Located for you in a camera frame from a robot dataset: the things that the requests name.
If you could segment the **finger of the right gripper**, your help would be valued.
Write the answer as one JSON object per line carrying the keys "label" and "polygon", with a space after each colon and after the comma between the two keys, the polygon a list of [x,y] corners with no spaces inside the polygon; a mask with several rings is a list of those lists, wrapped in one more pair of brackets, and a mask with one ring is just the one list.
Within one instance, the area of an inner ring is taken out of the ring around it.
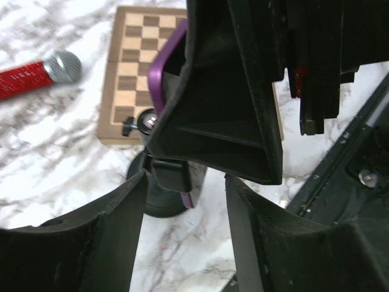
{"label": "finger of the right gripper", "polygon": [[188,1],[185,64],[151,135],[159,158],[281,183],[272,84],[283,78],[278,1]]}

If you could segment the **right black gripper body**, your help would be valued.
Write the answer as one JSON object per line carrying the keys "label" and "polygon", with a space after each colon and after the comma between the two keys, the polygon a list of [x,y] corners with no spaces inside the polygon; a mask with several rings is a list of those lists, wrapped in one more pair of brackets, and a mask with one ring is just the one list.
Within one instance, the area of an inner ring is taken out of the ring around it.
{"label": "right black gripper body", "polygon": [[339,114],[340,85],[388,60],[388,1],[268,1],[269,76],[288,71],[300,133],[322,134]]}

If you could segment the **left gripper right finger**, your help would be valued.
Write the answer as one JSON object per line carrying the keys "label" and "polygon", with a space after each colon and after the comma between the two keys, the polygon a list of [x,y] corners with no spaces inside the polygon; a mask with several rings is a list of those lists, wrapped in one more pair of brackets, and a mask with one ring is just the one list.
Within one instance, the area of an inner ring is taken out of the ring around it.
{"label": "left gripper right finger", "polygon": [[240,291],[387,291],[388,211],[315,223],[225,178]]}

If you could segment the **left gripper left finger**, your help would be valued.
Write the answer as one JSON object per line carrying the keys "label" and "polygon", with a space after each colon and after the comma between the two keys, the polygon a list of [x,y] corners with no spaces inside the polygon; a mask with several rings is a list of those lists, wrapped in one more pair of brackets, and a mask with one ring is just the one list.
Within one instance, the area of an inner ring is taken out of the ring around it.
{"label": "left gripper left finger", "polygon": [[128,291],[146,175],[37,227],[1,231],[2,291]]}

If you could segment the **wooden chessboard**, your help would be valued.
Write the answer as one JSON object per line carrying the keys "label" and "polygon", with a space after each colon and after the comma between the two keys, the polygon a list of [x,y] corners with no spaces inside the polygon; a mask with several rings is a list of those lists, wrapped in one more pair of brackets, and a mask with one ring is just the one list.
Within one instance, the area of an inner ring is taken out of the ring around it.
{"label": "wooden chessboard", "polygon": [[123,122],[152,107],[152,62],[187,18],[184,9],[120,6],[115,15],[103,84],[97,138],[105,145],[140,145],[140,134],[123,136]]}

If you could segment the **black phone stand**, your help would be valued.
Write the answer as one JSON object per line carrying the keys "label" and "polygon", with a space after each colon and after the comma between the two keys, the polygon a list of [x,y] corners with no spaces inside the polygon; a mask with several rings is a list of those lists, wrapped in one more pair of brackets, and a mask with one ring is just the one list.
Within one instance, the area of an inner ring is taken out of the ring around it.
{"label": "black phone stand", "polygon": [[145,213],[156,218],[170,218],[184,213],[185,205],[192,187],[188,163],[154,157],[148,147],[148,141],[157,122],[153,108],[146,109],[135,118],[129,116],[122,124],[122,136],[129,137],[133,131],[140,134],[144,148],[130,163],[126,178],[130,179],[139,171],[146,173]]}

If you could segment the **red toy microphone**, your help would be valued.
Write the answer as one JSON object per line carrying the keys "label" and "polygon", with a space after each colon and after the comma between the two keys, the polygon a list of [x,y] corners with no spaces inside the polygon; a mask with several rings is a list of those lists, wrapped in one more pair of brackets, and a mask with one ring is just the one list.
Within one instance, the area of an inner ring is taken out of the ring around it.
{"label": "red toy microphone", "polygon": [[56,50],[47,59],[1,72],[1,100],[54,83],[79,81],[82,63],[72,52]]}

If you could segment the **purple case phone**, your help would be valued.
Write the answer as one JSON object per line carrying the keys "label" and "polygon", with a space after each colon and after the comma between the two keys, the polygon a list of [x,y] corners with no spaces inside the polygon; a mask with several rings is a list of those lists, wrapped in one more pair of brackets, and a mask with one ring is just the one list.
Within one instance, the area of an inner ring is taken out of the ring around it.
{"label": "purple case phone", "polygon": [[[177,89],[179,75],[185,63],[185,41],[187,32],[187,20],[182,20],[151,64],[148,74],[148,87],[151,100],[158,117],[173,97]],[[184,196],[188,209],[195,208],[203,186],[207,168],[195,162],[188,162],[189,175],[192,187],[190,197]]]}

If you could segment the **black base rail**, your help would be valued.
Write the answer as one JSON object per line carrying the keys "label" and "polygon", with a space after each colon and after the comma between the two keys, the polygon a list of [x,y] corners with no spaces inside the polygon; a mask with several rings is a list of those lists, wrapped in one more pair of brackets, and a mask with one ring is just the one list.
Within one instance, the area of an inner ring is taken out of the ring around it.
{"label": "black base rail", "polygon": [[388,78],[385,77],[286,208],[324,225],[388,220]]}

